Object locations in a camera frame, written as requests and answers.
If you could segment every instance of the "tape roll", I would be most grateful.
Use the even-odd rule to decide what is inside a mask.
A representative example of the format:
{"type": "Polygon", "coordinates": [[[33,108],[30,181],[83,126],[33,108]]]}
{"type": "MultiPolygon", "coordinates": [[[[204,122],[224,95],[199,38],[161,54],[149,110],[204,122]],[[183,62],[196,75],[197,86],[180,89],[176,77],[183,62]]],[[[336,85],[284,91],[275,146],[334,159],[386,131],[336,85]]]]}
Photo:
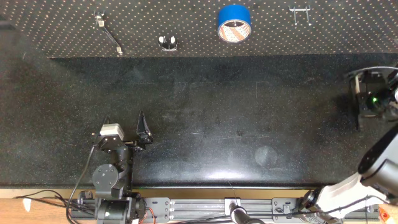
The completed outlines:
{"type": "Polygon", "coordinates": [[[244,6],[230,5],[218,14],[218,35],[221,39],[238,43],[251,34],[250,12],[244,6]]]}

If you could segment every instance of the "orange object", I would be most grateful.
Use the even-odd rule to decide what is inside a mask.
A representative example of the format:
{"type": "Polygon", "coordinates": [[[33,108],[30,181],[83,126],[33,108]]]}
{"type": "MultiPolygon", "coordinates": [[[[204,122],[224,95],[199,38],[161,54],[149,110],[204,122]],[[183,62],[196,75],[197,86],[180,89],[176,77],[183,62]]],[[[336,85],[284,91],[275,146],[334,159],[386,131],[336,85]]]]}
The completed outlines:
{"type": "Polygon", "coordinates": [[[380,220],[385,224],[395,224],[395,220],[383,208],[379,208],[380,220]]]}

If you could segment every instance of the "black tabletop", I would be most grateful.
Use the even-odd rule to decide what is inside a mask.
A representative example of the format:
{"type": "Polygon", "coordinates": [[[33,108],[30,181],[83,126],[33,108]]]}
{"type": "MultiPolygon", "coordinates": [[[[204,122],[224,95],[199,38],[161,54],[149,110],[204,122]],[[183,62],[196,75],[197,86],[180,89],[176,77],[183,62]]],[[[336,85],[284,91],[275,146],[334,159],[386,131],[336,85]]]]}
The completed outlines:
{"type": "MultiPolygon", "coordinates": [[[[1,52],[1,187],[72,187],[106,114],[125,139],[145,112],[154,143],[136,187],[311,187],[356,172],[387,130],[361,132],[339,77],[396,54],[70,58],[1,52]]],[[[108,162],[95,152],[92,171],[108,162]]]]}

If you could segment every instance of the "black perforated pegboard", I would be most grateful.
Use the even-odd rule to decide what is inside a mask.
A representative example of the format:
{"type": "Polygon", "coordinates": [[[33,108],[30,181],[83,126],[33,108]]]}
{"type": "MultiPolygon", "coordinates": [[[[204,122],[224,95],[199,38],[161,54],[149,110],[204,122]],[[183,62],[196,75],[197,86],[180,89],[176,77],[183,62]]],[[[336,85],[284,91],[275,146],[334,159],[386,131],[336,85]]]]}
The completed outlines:
{"type": "Polygon", "coordinates": [[[398,52],[398,1],[259,0],[2,0],[1,13],[48,57],[117,57],[106,35],[94,28],[95,10],[105,10],[106,26],[124,57],[212,57],[233,55],[398,52]],[[218,11],[246,6],[252,34],[240,44],[217,34],[218,11]],[[297,13],[294,24],[289,6],[297,13]],[[162,52],[160,35],[174,35],[176,52],[162,52]]]}

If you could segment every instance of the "wooden floor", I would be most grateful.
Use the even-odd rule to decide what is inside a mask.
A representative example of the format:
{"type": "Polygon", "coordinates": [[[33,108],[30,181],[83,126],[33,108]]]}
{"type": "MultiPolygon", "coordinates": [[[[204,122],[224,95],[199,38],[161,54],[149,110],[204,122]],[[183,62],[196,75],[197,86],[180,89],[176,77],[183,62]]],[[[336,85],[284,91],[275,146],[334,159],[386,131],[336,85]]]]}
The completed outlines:
{"type": "MultiPolygon", "coordinates": [[[[15,196],[26,195],[39,190],[0,190],[0,223],[25,223],[25,224],[53,224],[68,223],[65,218],[65,209],[54,207],[40,202],[32,201],[30,211],[27,212],[22,199],[11,199],[15,196]]],[[[68,197],[70,190],[56,190],[63,197],[68,197]]],[[[232,190],[140,190],[143,197],[170,197],[170,198],[224,198],[234,197],[232,190]]],[[[235,190],[236,196],[246,199],[270,199],[274,197],[300,197],[306,190],[235,190]]],[[[40,197],[49,197],[53,194],[40,194],[40,197]]],[[[381,205],[382,208],[398,220],[398,208],[381,205]]],[[[96,221],[80,221],[79,223],[96,223],[96,221]]]]}

